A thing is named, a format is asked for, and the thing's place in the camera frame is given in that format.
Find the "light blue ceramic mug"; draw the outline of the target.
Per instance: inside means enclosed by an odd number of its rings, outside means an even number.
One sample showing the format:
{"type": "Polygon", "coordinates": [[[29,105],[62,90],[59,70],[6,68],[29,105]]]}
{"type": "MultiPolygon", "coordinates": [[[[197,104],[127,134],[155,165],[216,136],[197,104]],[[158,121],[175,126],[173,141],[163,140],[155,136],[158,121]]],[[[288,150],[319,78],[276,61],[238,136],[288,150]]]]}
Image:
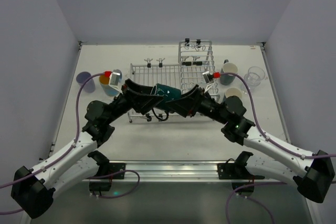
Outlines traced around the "light blue ceramic mug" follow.
{"type": "Polygon", "coordinates": [[[104,75],[101,75],[99,77],[99,83],[100,83],[101,87],[103,88],[104,93],[107,96],[115,97],[119,94],[119,91],[117,91],[113,87],[109,86],[109,78],[108,77],[106,77],[104,75]]]}

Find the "dark green mug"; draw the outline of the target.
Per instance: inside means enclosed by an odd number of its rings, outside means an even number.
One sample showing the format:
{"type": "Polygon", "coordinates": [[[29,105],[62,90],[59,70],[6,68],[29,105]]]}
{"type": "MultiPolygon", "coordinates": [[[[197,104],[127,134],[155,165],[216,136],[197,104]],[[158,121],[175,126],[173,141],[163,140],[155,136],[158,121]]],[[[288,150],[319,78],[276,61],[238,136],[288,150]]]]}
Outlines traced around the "dark green mug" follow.
{"type": "Polygon", "coordinates": [[[177,100],[181,97],[182,93],[180,89],[177,89],[175,87],[163,85],[160,83],[157,83],[153,86],[152,94],[162,96],[164,99],[162,102],[160,102],[158,105],[156,105],[157,109],[160,109],[165,112],[166,117],[162,118],[162,116],[158,116],[154,109],[152,109],[152,112],[154,116],[161,122],[167,121],[169,119],[170,113],[174,113],[171,109],[169,109],[166,106],[166,103],[172,100],[177,100]]]}

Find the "dark blue mug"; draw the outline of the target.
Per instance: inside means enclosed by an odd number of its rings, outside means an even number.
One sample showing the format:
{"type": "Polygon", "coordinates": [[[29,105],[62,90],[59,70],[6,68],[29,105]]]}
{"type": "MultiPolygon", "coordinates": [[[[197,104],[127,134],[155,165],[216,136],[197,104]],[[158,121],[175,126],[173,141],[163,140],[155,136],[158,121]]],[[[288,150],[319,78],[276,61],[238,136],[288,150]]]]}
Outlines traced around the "dark blue mug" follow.
{"type": "Polygon", "coordinates": [[[238,97],[239,99],[242,99],[242,93],[238,88],[228,88],[224,92],[223,101],[226,101],[229,97],[238,97]]]}

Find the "lavender plastic cup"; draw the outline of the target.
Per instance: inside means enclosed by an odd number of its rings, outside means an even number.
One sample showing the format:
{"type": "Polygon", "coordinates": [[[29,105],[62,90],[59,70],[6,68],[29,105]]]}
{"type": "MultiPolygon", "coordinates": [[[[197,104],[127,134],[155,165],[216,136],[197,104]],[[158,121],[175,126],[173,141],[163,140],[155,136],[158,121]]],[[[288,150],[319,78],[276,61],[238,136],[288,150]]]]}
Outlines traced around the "lavender plastic cup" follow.
{"type": "Polygon", "coordinates": [[[93,93],[96,89],[95,83],[93,79],[90,79],[86,82],[87,79],[91,77],[91,74],[89,72],[80,72],[76,76],[76,82],[80,85],[83,86],[83,91],[86,93],[93,93]]]}

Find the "grey blue mug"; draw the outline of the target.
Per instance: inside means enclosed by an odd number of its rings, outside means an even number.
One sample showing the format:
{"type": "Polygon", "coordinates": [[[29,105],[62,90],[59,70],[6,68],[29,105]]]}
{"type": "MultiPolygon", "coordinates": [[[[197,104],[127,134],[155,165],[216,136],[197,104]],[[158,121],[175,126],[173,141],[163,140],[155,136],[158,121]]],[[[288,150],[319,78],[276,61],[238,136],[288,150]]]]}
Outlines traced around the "grey blue mug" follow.
{"type": "Polygon", "coordinates": [[[229,62],[228,59],[224,60],[224,63],[222,65],[222,68],[220,70],[221,76],[220,76],[220,83],[222,85],[228,86],[233,83],[235,76],[230,73],[238,73],[238,67],[234,64],[229,62]]]}

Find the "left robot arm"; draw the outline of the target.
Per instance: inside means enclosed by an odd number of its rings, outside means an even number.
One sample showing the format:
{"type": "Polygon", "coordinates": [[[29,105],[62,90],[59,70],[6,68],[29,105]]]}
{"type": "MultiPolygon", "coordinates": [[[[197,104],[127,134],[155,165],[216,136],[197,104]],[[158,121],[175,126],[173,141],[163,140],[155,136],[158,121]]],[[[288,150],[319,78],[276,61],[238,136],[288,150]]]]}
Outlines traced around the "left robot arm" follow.
{"type": "Polygon", "coordinates": [[[22,166],[15,172],[11,197],[32,219],[40,217],[56,197],[56,180],[84,157],[95,162],[91,153],[110,138],[115,130],[112,122],[131,109],[146,114],[163,99],[153,94],[151,87],[127,79],[111,103],[90,102],[85,114],[87,123],[77,129],[74,140],[34,167],[22,166]]]}

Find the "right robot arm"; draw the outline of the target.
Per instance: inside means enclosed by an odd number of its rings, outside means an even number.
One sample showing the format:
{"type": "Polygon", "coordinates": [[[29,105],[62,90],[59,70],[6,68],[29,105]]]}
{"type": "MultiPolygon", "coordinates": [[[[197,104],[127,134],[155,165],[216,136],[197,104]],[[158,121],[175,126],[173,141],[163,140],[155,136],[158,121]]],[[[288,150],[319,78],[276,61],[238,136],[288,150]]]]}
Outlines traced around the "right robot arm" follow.
{"type": "Polygon", "coordinates": [[[322,150],[312,152],[298,148],[267,133],[256,121],[244,117],[246,108],[239,97],[231,96],[218,103],[203,88],[195,86],[180,99],[169,101],[166,105],[183,117],[200,113],[222,123],[221,132],[229,141],[253,148],[271,158],[267,165],[252,157],[246,158],[245,170],[251,175],[293,184],[307,199],[324,202],[335,177],[331,155],[322,150]]]}

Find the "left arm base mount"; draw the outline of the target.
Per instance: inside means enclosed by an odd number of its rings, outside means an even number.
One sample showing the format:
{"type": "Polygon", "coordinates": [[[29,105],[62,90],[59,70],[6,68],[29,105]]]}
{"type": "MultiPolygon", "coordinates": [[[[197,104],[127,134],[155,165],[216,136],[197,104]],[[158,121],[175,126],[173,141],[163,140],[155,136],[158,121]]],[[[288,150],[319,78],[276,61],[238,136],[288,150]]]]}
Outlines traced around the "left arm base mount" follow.
{"type": "MultiPolygon", "coordinates": [[[[126,167],[125,163],[106,163],[102,165],[101,167],[99,167],[94,177],[111,175],[112,173],[125,170],[125,167],[126,167]]],[[[103,182],[90,182],[89,191],[91,193],[98,193],[101,196],[103,192],[108,192],[111,189],[113,178],[124,179],[124,173],[103,178],[103,182]]]]}

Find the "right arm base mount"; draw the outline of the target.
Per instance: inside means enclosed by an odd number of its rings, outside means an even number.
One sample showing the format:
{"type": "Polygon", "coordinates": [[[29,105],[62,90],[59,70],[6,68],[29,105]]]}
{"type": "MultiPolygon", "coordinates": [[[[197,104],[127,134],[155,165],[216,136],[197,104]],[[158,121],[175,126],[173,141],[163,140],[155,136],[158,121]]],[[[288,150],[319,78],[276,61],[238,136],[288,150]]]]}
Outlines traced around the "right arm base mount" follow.
{"type": "Polygon", "coordinates": [[[217,173],[219,179],[247,180],[247,182],[232,182],[232,189],[252,184],[255,179],[254,175],[250,174],[246,168],[237,165],[233,158],[229,158],[225,162],[218,163],[217,173]]]}

